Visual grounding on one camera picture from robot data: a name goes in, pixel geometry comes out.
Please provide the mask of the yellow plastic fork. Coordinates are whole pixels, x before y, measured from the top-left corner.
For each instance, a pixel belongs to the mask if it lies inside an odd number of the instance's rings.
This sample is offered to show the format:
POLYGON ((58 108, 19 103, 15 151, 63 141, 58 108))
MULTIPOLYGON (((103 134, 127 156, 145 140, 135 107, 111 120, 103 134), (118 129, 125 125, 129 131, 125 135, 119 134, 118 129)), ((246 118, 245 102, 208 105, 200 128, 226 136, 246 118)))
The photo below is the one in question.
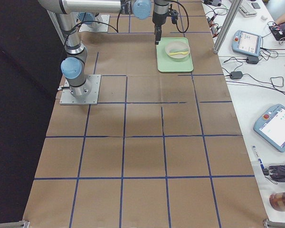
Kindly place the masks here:
POLYGON ((189 51, 169 52, 169 56, 187 56, 189 53, 189 51))

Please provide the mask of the white round plate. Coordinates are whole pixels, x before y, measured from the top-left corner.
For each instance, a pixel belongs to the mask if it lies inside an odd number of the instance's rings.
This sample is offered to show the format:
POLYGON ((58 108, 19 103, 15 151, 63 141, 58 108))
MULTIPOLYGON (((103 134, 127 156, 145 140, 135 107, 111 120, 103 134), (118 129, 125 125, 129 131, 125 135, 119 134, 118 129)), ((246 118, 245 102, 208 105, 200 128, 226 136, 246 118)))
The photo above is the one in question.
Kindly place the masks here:
POLYGON ((190 47, 184 41, 171 41, 165 45, 166 55, 176 62, 183 62, 190 55, 190 47))

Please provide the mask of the pale green spoon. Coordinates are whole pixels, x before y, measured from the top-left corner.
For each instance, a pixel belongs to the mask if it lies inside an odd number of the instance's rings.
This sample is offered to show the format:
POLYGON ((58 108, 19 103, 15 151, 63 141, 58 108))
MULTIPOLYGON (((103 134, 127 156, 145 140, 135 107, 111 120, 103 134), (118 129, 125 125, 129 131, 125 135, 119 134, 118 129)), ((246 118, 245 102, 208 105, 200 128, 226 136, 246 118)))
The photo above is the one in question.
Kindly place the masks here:
POLYGON ((189 50, 186 49, 171 49, 169 53, 177 53, 177 52, 188 52, 189 50))

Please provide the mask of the light green tray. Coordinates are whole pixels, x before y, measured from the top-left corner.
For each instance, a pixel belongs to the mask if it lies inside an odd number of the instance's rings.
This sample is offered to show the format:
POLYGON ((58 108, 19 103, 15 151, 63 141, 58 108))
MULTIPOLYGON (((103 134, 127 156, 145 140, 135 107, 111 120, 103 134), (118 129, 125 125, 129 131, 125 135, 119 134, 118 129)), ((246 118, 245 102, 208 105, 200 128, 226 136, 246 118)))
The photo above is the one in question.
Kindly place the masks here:
POLYGON ((186 73, 193 71, 193 63, 191 54, 188 59, 183 62, 171 60, 165 53, 165 45, 171 41, 184 41, 189 45, 187 38, 162 38, 156 46, 157 66, 162 73, 186 73))

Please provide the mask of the upper teach pendant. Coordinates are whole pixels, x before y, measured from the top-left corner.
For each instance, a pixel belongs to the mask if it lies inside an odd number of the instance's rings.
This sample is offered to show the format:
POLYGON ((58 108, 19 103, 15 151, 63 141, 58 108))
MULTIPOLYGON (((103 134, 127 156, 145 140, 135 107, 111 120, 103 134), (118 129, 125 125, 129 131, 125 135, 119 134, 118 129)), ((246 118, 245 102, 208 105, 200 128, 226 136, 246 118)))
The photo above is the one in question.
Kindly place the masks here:
POLYGON ((233 37, 232 50, 248 56, 258 57, 262 37, 257 34, 238 30, 233 37))

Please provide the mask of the teach pendant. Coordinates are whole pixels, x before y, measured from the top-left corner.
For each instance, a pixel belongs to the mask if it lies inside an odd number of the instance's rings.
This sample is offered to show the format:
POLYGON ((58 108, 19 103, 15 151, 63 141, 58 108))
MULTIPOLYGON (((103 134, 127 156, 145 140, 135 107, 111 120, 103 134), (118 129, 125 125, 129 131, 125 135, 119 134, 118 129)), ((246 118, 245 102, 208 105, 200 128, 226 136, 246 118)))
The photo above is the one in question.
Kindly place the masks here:
POLYGON ((262 37, 257 34, 238 30, 233 37, 232 50, 248 56, 258 57, 262 37))
POLYGON ((255 122, 253 130, 279 152, 285 152, 285 107, 268 108, 255 122))

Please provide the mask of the black power adapter lower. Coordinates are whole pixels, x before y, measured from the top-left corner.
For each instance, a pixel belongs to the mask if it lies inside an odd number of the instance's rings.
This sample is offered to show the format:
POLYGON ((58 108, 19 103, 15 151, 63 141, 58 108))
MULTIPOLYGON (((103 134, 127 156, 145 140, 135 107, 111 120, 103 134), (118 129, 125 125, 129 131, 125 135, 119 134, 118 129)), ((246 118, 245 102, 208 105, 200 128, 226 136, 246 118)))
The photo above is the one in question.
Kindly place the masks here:
POLYGON ((230 79, 238 80, 243 77, 243 73, 241 71, 232 71, 229 75, 230 79))

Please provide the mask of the white keyboard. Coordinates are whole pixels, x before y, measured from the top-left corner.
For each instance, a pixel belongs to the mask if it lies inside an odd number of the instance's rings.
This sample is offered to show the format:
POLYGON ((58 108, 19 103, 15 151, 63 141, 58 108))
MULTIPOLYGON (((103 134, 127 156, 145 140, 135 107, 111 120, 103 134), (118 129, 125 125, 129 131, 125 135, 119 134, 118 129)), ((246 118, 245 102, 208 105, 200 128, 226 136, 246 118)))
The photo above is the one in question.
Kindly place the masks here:
POLYGON ((255 17, 257 15, 257 12, 254 8, 252 8, 246 1, 242 1, 238 11, 245 17, 255 17))

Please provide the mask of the black power adapter upper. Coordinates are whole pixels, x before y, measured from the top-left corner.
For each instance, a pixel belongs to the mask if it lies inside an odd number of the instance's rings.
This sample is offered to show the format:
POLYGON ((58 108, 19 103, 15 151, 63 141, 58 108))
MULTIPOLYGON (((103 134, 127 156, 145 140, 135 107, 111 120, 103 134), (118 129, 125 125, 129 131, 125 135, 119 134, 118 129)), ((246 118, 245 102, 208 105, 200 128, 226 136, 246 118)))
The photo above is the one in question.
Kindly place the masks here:
POLYGON ((253 64, 253 65, 256 65, 258 62, 259 62, 259 58, 258 57, 255 57, 255 56, 248 56, 246 58, 246 62, 248 64, 253 64))

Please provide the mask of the black phone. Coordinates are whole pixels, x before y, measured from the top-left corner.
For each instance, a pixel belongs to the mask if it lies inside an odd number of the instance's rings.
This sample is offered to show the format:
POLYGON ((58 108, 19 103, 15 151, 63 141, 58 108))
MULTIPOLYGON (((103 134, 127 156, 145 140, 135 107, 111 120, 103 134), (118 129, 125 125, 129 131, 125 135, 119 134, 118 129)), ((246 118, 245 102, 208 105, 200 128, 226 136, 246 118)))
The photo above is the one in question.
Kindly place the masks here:
POLYGON ((257 2, 252 2, 251 5, 252 5, 252 7, 254 9, 259 9, 260 8, 260 5, 257 2))

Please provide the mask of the brown paper table cover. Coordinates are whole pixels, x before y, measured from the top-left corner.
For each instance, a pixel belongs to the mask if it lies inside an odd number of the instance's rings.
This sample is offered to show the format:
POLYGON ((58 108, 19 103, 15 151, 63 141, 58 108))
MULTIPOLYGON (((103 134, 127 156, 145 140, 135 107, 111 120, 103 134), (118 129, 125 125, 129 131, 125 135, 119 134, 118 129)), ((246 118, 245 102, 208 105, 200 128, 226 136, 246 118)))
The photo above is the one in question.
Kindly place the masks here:
POLYGON ((193 72, 157 69, 151 19, 85 32, 97 105, 55 102, 23 218, 32 228, 260 228, 266 212, 201 1, 193 72))

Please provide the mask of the lower teach pendant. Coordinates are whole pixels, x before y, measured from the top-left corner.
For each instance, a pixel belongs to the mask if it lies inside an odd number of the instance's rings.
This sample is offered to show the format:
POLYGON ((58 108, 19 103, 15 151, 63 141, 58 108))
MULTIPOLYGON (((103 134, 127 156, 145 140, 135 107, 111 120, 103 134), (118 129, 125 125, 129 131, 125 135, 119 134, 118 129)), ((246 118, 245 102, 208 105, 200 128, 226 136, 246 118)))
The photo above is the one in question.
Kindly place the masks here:
POLYGON ((255 122, 253 130, 279 152, 285 152, 285 107, 268 108, 255 122))

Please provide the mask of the dark folded umbrella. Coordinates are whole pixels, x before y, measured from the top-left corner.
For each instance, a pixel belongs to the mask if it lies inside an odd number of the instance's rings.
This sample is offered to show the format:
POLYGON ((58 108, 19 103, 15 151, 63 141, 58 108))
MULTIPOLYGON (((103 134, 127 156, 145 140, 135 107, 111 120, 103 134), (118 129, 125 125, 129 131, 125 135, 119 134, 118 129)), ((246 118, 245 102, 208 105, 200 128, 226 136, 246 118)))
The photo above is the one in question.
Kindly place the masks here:
POLYGON ((262 169, 262 172, 276 182, 285 182, 285 164, 269 166, 262 169))

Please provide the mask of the brown glass jar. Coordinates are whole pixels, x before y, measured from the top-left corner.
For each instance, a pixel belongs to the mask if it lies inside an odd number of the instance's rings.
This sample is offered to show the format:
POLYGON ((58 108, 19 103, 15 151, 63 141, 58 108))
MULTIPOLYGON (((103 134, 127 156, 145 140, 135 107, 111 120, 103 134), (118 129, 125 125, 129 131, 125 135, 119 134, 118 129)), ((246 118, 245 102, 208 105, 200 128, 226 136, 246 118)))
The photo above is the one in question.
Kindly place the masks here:
POLYGON ((285 211, 285 192, 271 194, 269 202, 273 209, 285 211))

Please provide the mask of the aluminium frame post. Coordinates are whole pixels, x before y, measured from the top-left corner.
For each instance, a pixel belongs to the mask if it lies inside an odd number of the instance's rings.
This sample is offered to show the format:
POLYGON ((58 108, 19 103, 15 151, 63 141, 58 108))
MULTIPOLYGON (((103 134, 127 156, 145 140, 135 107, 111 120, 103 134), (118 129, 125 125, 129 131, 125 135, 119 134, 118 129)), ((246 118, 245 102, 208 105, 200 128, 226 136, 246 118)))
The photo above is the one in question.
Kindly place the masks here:
POLYGON ((219 52, 219 50, 220 50, 220 48, 221 48, 221 46, 222 46, 222 44, 226 38, 226 35, 229 31, 229 28, 230 28, 236 14, 237 14, 237 11, 238 11, 241 3, 242 3, 242 0, 232 1, 229 12, 227 13, 225 21, 224 21, 222 28, 220 30, 220 33, 217 36, 217 40, 214 44, 214 47, 213 47, 213 53, 214 54, 218 54, 218 52, 219 52))

